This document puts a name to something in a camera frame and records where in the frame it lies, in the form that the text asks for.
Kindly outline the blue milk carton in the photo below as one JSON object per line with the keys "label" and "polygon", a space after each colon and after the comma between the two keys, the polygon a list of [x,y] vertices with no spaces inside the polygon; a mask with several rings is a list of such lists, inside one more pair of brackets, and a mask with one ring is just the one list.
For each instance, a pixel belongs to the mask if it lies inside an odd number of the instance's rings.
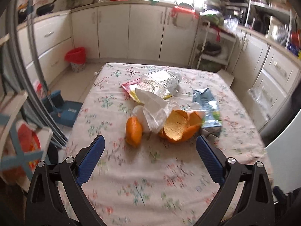
{"label": "blue milk carton", "polygon": [[210,89],[194,90],[192,102],[198,103],[201,110],[205,112],[202,124],[203,131],[207,133],[205,135],[219,137],[222,129],[222,120],[218,102]]}

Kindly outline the orange peel piece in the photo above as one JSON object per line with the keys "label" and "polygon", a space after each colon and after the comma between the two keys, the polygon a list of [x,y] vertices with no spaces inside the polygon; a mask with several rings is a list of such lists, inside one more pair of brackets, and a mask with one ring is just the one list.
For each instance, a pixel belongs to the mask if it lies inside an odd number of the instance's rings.
{"label": "orange peel piece", "polygon": [[137,148],[142,140],[142,125],[137,117],[132,116],[127,120],[125,126],[125,140],[130,146]]}

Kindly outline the white tissue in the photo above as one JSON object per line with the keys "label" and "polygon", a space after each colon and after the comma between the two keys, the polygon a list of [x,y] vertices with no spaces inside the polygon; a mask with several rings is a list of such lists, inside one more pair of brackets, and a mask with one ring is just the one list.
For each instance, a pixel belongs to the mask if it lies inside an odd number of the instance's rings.
{"label": "white tissue", "polygon": [[145,133],[158,134],[172,110],[180,109],[177,102],[166,101],[149,91],[136,89],[136,96],[140,104],[133,109],[132,115],[138,118]]}

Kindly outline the yellow snack bag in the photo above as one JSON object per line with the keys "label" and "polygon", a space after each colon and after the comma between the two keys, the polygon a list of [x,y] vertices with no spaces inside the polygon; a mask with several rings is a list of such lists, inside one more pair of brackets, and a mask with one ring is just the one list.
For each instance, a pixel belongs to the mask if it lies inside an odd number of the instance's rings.
{"label": "yellow snack bag", "polygon": [[168,99],[173,96],[173,94],[167,88],[160,86],[156,81],[148,78],[138,78],[131,80],[129,82],[121,84],[121,87],[137,103],[141,103],[141,101],[136,94],[136,89],[152,92],[157,96],[162,97],[162,99]]}

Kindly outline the clear plastic bottle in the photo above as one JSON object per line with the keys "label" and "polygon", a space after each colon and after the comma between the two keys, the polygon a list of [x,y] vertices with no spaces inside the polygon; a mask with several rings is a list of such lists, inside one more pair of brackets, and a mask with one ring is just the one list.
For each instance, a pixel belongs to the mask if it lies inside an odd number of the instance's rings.
{"label": "clear plastic bottle", "polygon": [[177,93],[181,80],[182,74],[179,71],[160,69],[143,75],[136,88],[167,99]]}

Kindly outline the white kitchen cabinets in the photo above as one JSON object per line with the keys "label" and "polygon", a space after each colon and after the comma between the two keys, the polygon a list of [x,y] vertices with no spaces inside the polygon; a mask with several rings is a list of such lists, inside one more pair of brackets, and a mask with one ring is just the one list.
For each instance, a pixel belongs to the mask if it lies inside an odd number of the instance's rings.
{"label": "white kitchen cabinets", "polygon": [[50,84],[68,67],[65,54],[86,50],[88,61],[189,64],[198,20],[172,6],[122,3],[62,11],[34,19],[37,55]]}

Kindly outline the floral tablecloth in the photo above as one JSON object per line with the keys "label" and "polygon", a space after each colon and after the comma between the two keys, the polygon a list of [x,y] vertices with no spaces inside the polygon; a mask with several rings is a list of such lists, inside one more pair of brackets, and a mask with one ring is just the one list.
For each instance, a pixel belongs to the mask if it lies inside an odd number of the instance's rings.
{"label": "floral tablecloth", "polygon": [[[66,156],[75,156],[96,135],[105,150],[82,189],[107,225],[193,225],[219,186],[208,174],[195,148],[195,138],[173,144],[156,134],[143,135],[138,148],[125,141],[125,125],[136,103],[121,84],[157,70],[154,65],[105,64],[74,124]],[[261,161],[268,176],[272,165],[250,117],[224,80],[215,73],[180,69],[182,80],[173,100],[192,108],[195,90],[209,89],[217,100],[221,134],[211,143],[227,157],[254,164]]]}

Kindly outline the blue dustpan and brush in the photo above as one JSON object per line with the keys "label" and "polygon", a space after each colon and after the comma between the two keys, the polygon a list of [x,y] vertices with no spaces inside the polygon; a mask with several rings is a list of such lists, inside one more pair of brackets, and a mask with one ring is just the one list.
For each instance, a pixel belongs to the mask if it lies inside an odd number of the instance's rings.
{"label": "blue dustpan and brush", "polygon": [[60,90],[42,99],[42,103],[57,124],[72,128],[79,115],[82,102],[65,101]]}

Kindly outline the white refrigerator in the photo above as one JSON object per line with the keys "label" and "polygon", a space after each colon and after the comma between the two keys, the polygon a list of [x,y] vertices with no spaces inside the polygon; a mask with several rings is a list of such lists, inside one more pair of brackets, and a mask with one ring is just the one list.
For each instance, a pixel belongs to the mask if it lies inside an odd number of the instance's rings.
{"label": "white refrigerator", "polygon": [[300,126],[292,122],[265,150],[274,171],[274,184],[285,193],[299,188]]}

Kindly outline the clear plastic bag on drawer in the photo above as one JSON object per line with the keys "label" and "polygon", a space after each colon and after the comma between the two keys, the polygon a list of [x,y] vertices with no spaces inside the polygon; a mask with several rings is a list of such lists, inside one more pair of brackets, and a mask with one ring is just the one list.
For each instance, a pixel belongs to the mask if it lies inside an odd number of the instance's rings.
{"label": "clear plastic bag on drawer", "polygon": [[248,90],[248,94],[259,107],[259,111],[264,119],[266,121],[270,120],[269,105],[266,97],[264,96],[263,90],[260,88],[251,88]]}

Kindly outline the small white step stool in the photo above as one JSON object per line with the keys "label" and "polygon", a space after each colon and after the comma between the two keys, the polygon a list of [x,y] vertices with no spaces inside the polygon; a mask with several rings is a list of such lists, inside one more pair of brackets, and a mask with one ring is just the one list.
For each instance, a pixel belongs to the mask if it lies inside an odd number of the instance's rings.
{"label": "small white step stool", "polygon": [[217,74],[224,80],[224,82],[231,87],[233,81],[234,81],[234,76],[225,71],[224,69],[221,69],[217,72]]}

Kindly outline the white drawer cabinet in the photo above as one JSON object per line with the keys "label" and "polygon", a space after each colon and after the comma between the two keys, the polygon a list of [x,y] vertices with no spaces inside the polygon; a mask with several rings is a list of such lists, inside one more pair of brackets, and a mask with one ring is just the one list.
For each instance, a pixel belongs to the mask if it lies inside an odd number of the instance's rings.
{"label": "white drawer cabinet", "polygon": [[[238,42],[229,71],[235,77],[231,86],[261,135],[282,128],[289,118],[290,99],[300,82],[300,60],[284,47],[244,26],[236,29]],[[269,105],[266,121],[248,94],[260,88]]]}

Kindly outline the black wok on rack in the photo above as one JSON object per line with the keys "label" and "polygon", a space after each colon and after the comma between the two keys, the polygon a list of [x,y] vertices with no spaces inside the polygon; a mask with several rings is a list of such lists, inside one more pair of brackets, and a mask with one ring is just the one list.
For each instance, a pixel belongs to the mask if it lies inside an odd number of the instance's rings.
{"label": "black wok on rack", "polygon": [[209,41],[203,44],[198,44],[197,49],[205,55],[210,55],[214,57],[221,54],[221,46],[215,43],[211,43]]}

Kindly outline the white storage rack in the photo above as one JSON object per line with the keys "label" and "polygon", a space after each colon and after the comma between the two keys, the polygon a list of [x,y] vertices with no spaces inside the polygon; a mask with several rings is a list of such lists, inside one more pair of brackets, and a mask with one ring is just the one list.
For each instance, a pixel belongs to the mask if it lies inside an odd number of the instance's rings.
{"label": "white storage rack", "polygon": [[[207,41],[220,45],[221,54],[214,57],[201,53],[197,49],[197,46]],[[226,69],[229,66],[237,42],[238,38],[235,34],[228,32],[224,28],[215,27],[209,21],[200,20],[194,39],[189,67],[192,69],[208,69],[209,71],[212,71],[214,68]]]}

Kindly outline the black frying pan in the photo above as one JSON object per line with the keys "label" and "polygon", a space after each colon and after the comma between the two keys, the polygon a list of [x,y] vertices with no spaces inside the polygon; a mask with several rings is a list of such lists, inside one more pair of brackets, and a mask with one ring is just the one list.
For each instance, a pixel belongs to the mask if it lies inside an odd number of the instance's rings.
{"label": "black frying pan", "polygon": [[50,12],[53,11],[55,3],[57,0],[53,0],[51,3],[45,4],[43,6],[40,6],[39,8],[37,8],[36,10],[36,15],[37,16],[42,16],[42,15],[46,15]]}

